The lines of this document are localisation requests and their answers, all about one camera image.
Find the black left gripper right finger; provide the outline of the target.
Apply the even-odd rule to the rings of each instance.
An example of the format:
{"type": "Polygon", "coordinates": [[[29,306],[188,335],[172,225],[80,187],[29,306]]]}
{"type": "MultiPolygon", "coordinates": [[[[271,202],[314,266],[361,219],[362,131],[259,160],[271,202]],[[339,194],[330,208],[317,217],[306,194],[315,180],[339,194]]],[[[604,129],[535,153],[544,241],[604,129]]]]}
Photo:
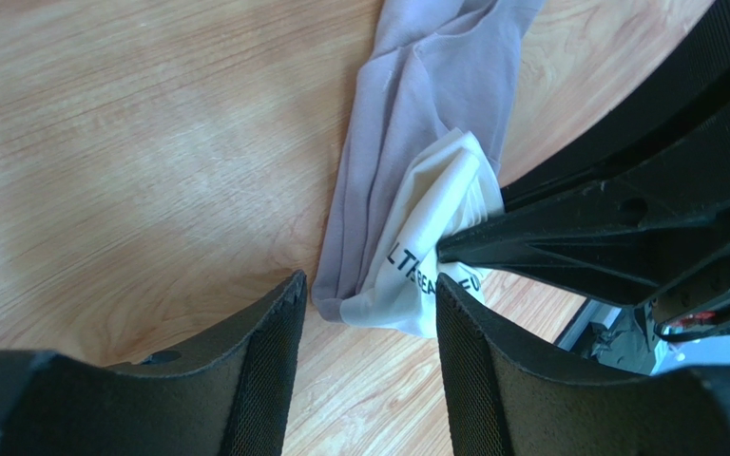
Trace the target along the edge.
{"type": "Polygon", "coordinates": [[[564,351],[436,284],[439,355],[457,455],[730,455],[730,366],[657,376],[564,351]]]}

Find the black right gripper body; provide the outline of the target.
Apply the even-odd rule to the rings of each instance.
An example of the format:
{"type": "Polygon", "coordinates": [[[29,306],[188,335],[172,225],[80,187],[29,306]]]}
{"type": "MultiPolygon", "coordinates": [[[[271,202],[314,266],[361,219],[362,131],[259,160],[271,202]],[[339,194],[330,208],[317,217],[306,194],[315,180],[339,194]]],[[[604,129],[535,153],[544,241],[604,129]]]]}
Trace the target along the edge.
{"type": "Polygon", "coordinates": [[[654,333],[668,343],[730,335],[730,257],[658,296],[654,333]]]}

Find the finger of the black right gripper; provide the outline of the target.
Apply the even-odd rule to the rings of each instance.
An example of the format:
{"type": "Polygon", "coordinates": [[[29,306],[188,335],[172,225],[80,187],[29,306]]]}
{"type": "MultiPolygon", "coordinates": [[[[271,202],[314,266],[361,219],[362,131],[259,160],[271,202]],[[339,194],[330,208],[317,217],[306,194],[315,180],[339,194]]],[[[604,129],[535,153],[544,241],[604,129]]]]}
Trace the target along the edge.
{"type": "Polygon", "coordinates": [[[730,257],[730,102],[663,152],[443,240],[445,261],[639,305],[730,257]]]}
{"type": "Polygon", "coordinates": [[[584,134],[504,187],[508,211],[608,180],[680,140],[730,102],[730,0],[584,134]]]}

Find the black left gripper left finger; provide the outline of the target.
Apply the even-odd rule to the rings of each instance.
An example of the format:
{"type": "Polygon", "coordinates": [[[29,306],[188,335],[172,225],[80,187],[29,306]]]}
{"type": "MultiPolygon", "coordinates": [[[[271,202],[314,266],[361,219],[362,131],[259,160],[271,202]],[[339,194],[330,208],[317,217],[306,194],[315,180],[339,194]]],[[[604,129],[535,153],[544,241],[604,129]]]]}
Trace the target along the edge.
{"type": "Polygon", "coordinates": [[[0,351],[0,455],[278,455],[306,303],[295,272],[136,364],[0,351]]]}

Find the pink underwear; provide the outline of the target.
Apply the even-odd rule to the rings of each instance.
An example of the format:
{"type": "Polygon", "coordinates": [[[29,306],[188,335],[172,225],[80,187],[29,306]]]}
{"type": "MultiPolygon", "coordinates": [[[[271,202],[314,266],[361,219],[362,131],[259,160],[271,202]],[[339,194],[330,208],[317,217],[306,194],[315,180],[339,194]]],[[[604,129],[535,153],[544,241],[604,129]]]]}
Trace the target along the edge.
{"type": "Polygon", "coordinates": [[[437,243],[504,210],[497,181],[539,1],[387,1],[355,99],[311,295],[327,321],[436,335],[437,243]]]}

